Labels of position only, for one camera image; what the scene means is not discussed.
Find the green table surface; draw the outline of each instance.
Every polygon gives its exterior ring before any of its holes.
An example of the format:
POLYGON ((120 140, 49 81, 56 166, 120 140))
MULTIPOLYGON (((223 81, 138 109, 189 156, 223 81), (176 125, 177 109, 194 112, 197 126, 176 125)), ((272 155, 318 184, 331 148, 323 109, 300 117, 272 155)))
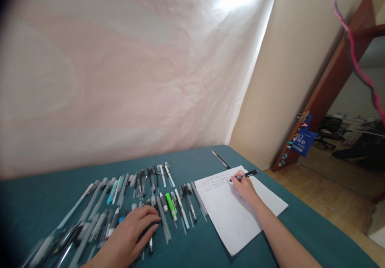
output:
MULTIPOLYGON (((174 182, 178 186, 225 170, 225 167, 211 153, 213 150, 230 167, 242 165, 249 171, 258 170, 257 179, 289 205, 278 218, 323 267, 378 267, 336 226, 225 145, 1 182, 3 253, 9 257, 12 266, 18 266, 37 241, 47 237, 57 227, 86 187, 96 179, 118 178, 126 173, 138 172, 146 167, 168 162, 174 182)), ((163 188, 161 177, 159 180, 163 194, 173 190, 167 179, 167 188, 163 188)), ((146 186, 149 192, 149 180, 146 181, 146 186)), ((132 194, 133 188, 126 191, 123 209, 127 206, 130 211, 131 204, 134 202, 132 194)), ((91 196, 87 196, 83 200, 65 225, 66 228, 77 223, 90 198, 91 196)), ((144 261, 137 261, 135 267, 278 267, 263 232, 258 234, 241 252, 231 257, 210 218, 207 217, 206 223, 198 209, 196 199, 194 197, 191 199, 198 217, 195 228, 190 228, 185 235, 179 213, 177 214, 178 229, 175 228, 168 213, 168 224, 172 236, 170 243, 166 245, 162 227, 159 226, 154 236, 154 254, 148 257, 146 252, 144 261)), ((106 208, 106 200, 107 197, 102 202, 100 212, 106 208)), ((91 248, 92 246, 87 246, 80 264, 87 260, 91 248)), ((69 265, 73 255, 74 251, 67 257, 66 265, 63 267, 69 265)), ((49 258, 44 267, 50 267, 54 261, 55 258, 49 258)))

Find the black chair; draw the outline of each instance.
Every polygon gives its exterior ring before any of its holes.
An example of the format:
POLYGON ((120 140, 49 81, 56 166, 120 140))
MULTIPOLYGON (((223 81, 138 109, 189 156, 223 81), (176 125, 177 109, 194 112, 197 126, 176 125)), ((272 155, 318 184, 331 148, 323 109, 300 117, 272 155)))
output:
POLYGON ((346 132, 352 132, 350 130, 341 129, 341 124, 342 119, 325 116, 321 122, 321 125, 318 128, 318 137, 314 140, 314 142, 320 142, 326 148, 329 148, 330 146, 332 149, 334 149, 336 146, 326 142, 324 139, 344 141, 345 138, 343 137, 343 135, 346 132))

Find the paper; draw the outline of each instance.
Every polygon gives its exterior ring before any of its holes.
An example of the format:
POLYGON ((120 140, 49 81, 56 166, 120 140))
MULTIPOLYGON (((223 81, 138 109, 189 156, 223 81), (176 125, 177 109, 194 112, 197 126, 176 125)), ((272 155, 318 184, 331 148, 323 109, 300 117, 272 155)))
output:
MULTIPOLYGON (((243 166, 223 171, 195 181, 197 191, 225 247, 234 256, 245 247, 262 228, 251 206, 240 196, 234 184, 228 182, 243 166)), ((288 206, 254 176, 251 182, 259 197, 278 216, 288 206)))

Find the pink cable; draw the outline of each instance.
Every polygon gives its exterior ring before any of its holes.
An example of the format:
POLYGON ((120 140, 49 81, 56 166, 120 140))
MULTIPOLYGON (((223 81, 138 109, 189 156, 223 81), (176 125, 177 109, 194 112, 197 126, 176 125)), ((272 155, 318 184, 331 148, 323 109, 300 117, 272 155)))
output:
POLYGON ((361 70, 360 66, 358 65, 358 62, 357 62, 357 59, 356 59, 356 54, 354 52, 354 38, 353 38, 353 33, 352 31, 350 30, 350 28, 348 27, 347 23, 345 22, 344 18, 342 17, 340 11, 338 10, 338 7, 337 7, 337 1, 336 0, 332 0, 332 5, 333 5, 333 9, 334 9, 334 13, 336 14, 337 18, 340 19, 341 21, 341 24, 342 26, 344 27, 344 29, 346 30, 346 32, 348 33, 348 37, 349 37, 349 42, 350 42, 350 52, 351 52, 351 56, 352 56, 352 61, 353 61, 353 65, 355 67, 355 69, 357 70, 357 72, 366 80, 366 82, 368 83, 369 86, 371 86, 373 88, 373 94, 374 94, 374 99, 375 99, 375 105, 376 105, 376 108, 377 108, 377 111, 378 113, 380 114, 380 117, 381 117, 381 120, 382 120, 382 123, 383 125, 385 126, 385 114, 381 108, 381 103, 380 103, 380 99, 378 97, 378 94, 374 88, 374 85, 373 85, 373 82, 372 80, 361 70))

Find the hand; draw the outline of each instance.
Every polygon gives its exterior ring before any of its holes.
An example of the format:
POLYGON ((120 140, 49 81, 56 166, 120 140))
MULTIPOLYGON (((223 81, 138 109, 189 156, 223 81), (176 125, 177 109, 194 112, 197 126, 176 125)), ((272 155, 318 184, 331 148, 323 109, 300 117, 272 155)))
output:
POLYGON ((240 181, 236 178, 237 176, 242 176, 243 173, 239 170, 233 177, 231 181, 234 183, 234 186, 237 188, 238 193, 245 199, 250 205, 259 200, 259 196, 253 187, 253 183, 247 177, 242 178, 240 181))
POLYGON ((138 241, 139 235, 151 223, 159 221, 155 208, 145 205, 135 209, 116 227, 95 257, 82 268, 127 268, 142 252, 159 225, 151 226, 138 241))

